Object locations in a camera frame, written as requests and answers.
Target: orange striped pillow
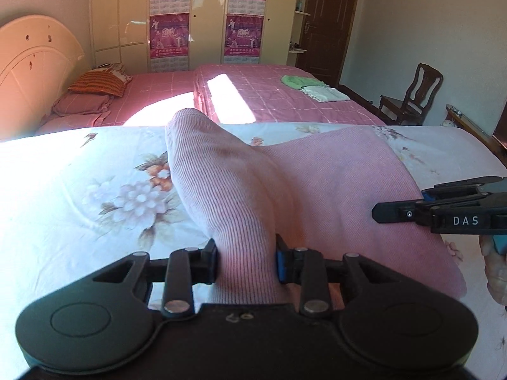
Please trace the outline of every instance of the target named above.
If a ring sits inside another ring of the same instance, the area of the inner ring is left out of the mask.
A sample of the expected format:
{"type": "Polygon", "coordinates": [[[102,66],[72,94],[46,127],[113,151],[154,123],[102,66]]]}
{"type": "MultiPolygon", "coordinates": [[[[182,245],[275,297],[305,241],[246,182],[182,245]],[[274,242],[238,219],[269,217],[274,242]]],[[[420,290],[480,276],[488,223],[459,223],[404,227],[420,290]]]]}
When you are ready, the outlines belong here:
{"type": "Polygon", "coordinates": [[[113,73],[102,70],[91,70],[84,73],[68,89],[73,92],[109,94],[111,96],[123,97],[128,82],[123,82],[113,73]]]}

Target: folded towel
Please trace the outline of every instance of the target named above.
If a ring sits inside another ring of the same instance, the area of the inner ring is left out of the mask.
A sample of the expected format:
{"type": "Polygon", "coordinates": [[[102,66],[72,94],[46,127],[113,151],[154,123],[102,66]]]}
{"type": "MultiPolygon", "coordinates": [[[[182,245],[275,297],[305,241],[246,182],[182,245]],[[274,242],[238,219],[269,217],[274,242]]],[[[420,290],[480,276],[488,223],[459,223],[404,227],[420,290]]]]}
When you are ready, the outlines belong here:
{"type": "MultiPolygon", "coordinates": [[[[277,279],[275,233],[292,248],[340,260],[361,253],[449,295],[465,293],[440,236],[414,223],[372,219],[377,202],[420,199],[421,193],[370,128],[255,147],[186,109],[168,124],[166,142],[174,187],[220,253],[212,302],[297,304],[298,288],[277,279]]],[[[331,295],[340,307],[336,285],[331,295]]]]}
{"type": "Polygon", "coordinates": [[[295,75],[283,76],[282,83],[285,84],[286,86],[289,86],[290,88],[295,88],[296,90],[301,90],[301,88],[307,86],[327,87],[326,83],[317,80],[316,78],[298,77],[295,75]]]}
{"type": "Polygon", "coordinates": [[[350,101],[349,96],[331,87],[304,87],[301,90],[319,103],[327,101],[350,101]]]}

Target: pillow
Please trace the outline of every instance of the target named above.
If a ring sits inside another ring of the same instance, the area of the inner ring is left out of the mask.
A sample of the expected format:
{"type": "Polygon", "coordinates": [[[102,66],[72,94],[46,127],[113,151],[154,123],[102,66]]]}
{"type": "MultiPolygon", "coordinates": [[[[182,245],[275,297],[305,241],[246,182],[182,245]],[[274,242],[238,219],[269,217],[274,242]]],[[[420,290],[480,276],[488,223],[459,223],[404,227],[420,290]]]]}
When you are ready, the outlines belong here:
{"type": "Polygon", "coordinates": [[[111,111],[106,111],[105,113],[100,114],[72,114],[65,117],[51,118],[35,132],[35,135],[83,129],[85,127],[98,127],[102,124],[109,113],[111,113],[111,111]]]}
{"type": "Polygon", "coordinates": [[[73,92],[110,94],[123,97],[132,77],[123,72],[122,64],[108,64],[84,73],[68,89],[73,92]]]}
{"type": "Polygon", "coordinates": [[[97,114],[107,111],[114,97],[107,94],[67,92],[53,104],[53,113],[64,117],[71,114],[97,114]]]}

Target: human hand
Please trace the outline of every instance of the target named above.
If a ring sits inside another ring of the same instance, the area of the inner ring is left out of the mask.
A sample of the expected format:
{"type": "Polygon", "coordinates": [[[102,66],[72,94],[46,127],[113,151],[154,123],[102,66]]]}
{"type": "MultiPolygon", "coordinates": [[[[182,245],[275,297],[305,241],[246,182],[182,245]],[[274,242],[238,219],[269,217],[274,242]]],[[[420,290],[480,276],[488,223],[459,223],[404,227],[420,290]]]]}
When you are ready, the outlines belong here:
{"type": "Polygon", "coordinates": [[[496,252],[493,236],[480,236],[478,242],[486,263],[488,291],[497,303],[507,306],[507,260],[496,252]]]}

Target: chair backrest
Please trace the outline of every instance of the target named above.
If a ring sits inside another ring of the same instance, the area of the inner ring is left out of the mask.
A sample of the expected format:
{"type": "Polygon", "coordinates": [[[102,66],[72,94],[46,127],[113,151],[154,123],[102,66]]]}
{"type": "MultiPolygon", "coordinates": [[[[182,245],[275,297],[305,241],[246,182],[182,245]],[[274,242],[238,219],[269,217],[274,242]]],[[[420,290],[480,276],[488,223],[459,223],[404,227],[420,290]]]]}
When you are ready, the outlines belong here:
{"type": "Polygon", "coordinates": [[[442,86],[443,82],[444,76],[438,70],[435,70],[433,67],[430,67],[427,64],[419,64],[415,72],[414,81],[405,94],[405,99],[403,100],[401,109],[405,110],[407,105],[410,104],[411,106],[418,108],[421,112],[422,118],[424,118],[429,109],[432,107],[435,96],[437,95],[437,92],[442,86]],[[429,90],[432,87],[433,90],[428,96],[429,90]],[[426,98],[428,98],[428,100],[423,105],[423,102],[426,98]]]}

